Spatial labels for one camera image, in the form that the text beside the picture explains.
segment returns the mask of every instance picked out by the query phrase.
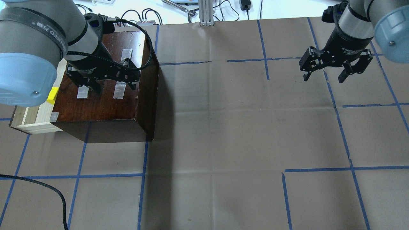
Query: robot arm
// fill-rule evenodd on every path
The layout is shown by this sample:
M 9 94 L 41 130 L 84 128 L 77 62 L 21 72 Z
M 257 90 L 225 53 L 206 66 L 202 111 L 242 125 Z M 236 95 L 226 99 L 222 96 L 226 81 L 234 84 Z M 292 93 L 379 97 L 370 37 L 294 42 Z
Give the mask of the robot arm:
M 309 47 L 301 58 L 304 81 L 313 71 L 327 66 L 344 67 L 338 77 L 340 83 L 349 75 L 363 73 L 373 58 L 365 49 L 373 37 L 387 59 L 409 63 L 408 16 L 408 0 L 351 0 L 328 7 L 322 20 L 335 23 L 335 29 L 322 50 Z
M 0 12 L 0 103 L 30 107 L 45 102 L 62 58 L 77 86 L 100 91 L 96 80 L 113 79 L 135 90 L 144 67 L 136 68 L 130 59 L 114 62 L 101 42 L 103 34 L 114 32 L 114 22 L 124 20 L 83 16 L 72 0 L 2 1 L 6 8 Z M 146 37 L 151 56 L 145 67 L 153 52 Z

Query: black cable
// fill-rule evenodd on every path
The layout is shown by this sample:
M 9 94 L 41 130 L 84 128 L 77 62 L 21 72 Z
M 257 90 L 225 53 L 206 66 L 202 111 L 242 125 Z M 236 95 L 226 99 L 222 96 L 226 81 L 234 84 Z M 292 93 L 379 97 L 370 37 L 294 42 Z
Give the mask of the black cable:
M 219 9 L 220 9 L 220 13 L 222 14 L 222 21 L 225 19 L 225 16 L 223 15 L 223 10 L 222 10 L 222 6 L 220 4 L 220 0 L 219 0 Z
M 77 5 L 77 7 L 81 7 L 84 10 L 84 14 L 87 14 L 87 9 L 85 9 L 82 5 Z
M 148 19 L 146 15 L 147 15 L 147 13 L 148 13 L 149 11 L 153 11 L 153 12 L 156 14 L 157 18 L 159 19 L 159 24 L 160 24 L 160 25 L 163 25 L 162 17 L 160 16 L 160 14 L 159 14 L 156 10 L 153 10 L 153 9 L 147 10 L 147 11 L 145 12 L 145 19 Z
M 125 16 L 125 14 L 128 13 L 128 12 L 130 12 L 130 11 L 133 11 L 133 12 L 135 12 L 136 14 L 138 14 L 139 20 L 142 21 L 141 16 L 139 15 L 138 11 L 136 11 L 136 10 L 134 10 L 134 9 L 129 9 L 129 10 L 125 11 L 125 13 L 122 15 L 121 19 L 123 19 L 124 16 Z
M 260 4 L 260 18 L 259 18 L 259 20 L 261 20 L 261 12 L 263 12 L 263 0 L 261 0 L 261 4 Z
M 240 14 L 238 14 L 237 11 L 234 10 L 234 8 L 231 6 L 231 2 L 230 2 L 229 0 L 224 0 L 224 1 L 222 1 L 222 3 L 220 3 L 219 5 L 217 5 L 217 6 L 213 7 L 213 8 L 216 8 L 216 7 L 221 6 L 224 2 L 228 2 L 228 3 L 230 4 L 230 8 L 231 8 L 231 9 L 237 14 L 237 16 L 238 16 L 238 18 L 237 18 L 235 21 L 238 21 L 238 20 L 240 19 Z
M 89 8 L 89 7 L 86 7 L 86 6 L 81 5 L 81 4 L 76 4 L 76 6 L 79 6 L 79 7 L 81 7 L 82 9 L 84 9 L 84 10 L 85 10 L 85 13 L 87 13 L 87 10 L 92 13 L 92 9 Z
M 123 68 L 123 69 L 129 70 L 129 71 L 143 70 L 144 68 L 148 67 L 148 65 L 151 63 L 151 61 L 152 61 L 152 59 L 153 59 L 152 40 L 151 40 L 151 38 L 149 37 L 148 32 L 146 32 L 146 30 L 142 29 L 142 27 L 138 26 L 137 24 L 135 24 L 135 23 L 133 23 L 133 22 L 131 22 L 131 21 L 125 20 L 125 19 L 117 18 L 117 22 L 119 22 L 119 23 L 128 23 L 128 24 L 130 24 L 130 25 L 133 25 L 133 26 L 135 26 L 136 28 L 138 28 L 142 33 L 145 34 L 146 39 L 148 40 L 150 53 L 149 53 L 149 59 L 148 59 L 148 61 L 147 61 L 143 66 L 141 66 L 140 68 L 130 68 L 130 67 L 126 67 L 126 66 L 123 66 L 123 65 L 121 65 L 120 63 L 117 63 L 116 61 L 113 61 L 113 60 L 111 60 L 111 59 L 108 59 L 108 58 L 105 58 L 105 57 L 101 57 L 101 56 L 97 56 L 97 55 L 94 55 L 94 54 L 78 52 L 78 51 L 68 51 L 68 52 L 67 52 L 67 55 L 79 55 L 79 56 L 87 56 L 87 57 L 98 58 L 98 59 L 104 60 L 104 61 L 106 61 L 106 62 L 109 62 L 109 63 L 111 63 L 112 65 L 114 65 L 114 66 L 116 66 L 116 67 Z
M 37 181 L 37 180 L 32 180 L 32 179 L 25 178 L 25 177 L 12 176 L 12 175 L 4 175 L 4 174 L 0 174 L 0 177 L 10 178 L 10 179 L 15 179 L 15 180 L 24 180 L 24 181 L 32 182 L 32 183 L 35 183 L 35 184 L 44 186 L 44 187 L 46 187 L 46 188 L 49 188 L 49 189 L 53 190 L 54 192 L 56 192 L 56 193 L 60 196 L 61 201 L 63 202 L 63 224 L 64 224 L 64 230 L 68 230 L 68 227 L 67 227 L 67 217 L 66 217 L 66 216 L 67 216 L 67 204 L 65 203 L 65 198 L 64 198 L 63 194 L 62 194 L 58 189 L 56 189 L 56 188 L 54 188 L 53 186 L 48 185 L 48 184 L 46 184 L 46 183 L 43 183 L 43 182 L 40 182 L 40 181 Z
M 216 15 L 213 15 L 214 18 L 217 19 L 217 21 L 220 21 L 220 19 L 218 17 L 216 17 Z
M 238 16 L 238 18 L 237 18 L 235 21 L 238 21 L 238 20 L 240 19 L 240 14 L 238 14 L 237 11 L 234 10 L 234 8 L 231 6 L 231 2 L 230 2 L 229 0 L 224 0 L 224 1 L 222 1 L 219 5 L 214 6 L 213 8 L 216 8 L 216 7 L 221 6 L 224 2 L 228 2 L 228 3 L 230 4 L 231 9 L 232 9 L 232 10 L 237 14 L 237 16 Z M 193 10 L 191 10 L 191 11 L 196 12 L 196 11 L 198 11 L 198 10 L 199 10 L 199 8 L 196 8 L 196 9 L 193 9 Z M 192 23 L 191 17 L 190 17 L 189 15 L 187 15 L 187 20 L 188 20 L 189 23 Z

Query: power adapter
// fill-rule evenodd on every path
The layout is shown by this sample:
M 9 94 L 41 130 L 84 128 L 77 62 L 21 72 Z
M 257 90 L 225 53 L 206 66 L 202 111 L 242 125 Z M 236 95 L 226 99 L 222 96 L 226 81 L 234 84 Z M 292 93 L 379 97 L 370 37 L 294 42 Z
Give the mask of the power adapter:
M 250 0 L 240 0 L 240 9 L 243 11 L 250 10 L 252 2 Z

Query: yellow block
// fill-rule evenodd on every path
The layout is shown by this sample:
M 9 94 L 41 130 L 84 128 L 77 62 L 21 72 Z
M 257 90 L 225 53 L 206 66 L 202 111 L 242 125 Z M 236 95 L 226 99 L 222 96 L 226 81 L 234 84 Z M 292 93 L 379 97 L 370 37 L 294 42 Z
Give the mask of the yellow block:
M 47 101 L 52 105 L 55 104 L 55 99 L 57 98 L 58 89 L 59 87 L 53 87 L 50 91 L 50 94 L 48 95 Z

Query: dark wooden box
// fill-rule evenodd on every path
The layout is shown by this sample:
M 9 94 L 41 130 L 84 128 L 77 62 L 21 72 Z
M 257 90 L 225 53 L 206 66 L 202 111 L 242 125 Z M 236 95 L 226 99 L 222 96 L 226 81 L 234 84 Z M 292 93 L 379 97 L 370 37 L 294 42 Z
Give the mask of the dark wooden box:
M 134 61 L 138 58 L 135 50 L 141 45 L 140 34 L 106 34 L 103 43 L 116 62 L 121 61 L 122 49 L 133 49 Z M 145 63 L 149 46 L 145 38 L 142 41 L 143 55 L 139 53 L 139 59 Z M 159 71 L 154 55 L 150 65 L 140 71 L 137 89 L 127 85 L 123 99 L 113 99 L 116 84 L 113 80 L 100 81 L 101 94 L 90 90 L 87 99 L 77 99 L 78 87 L 64 74 L 50 122 L 86 143 L 152 141 Z

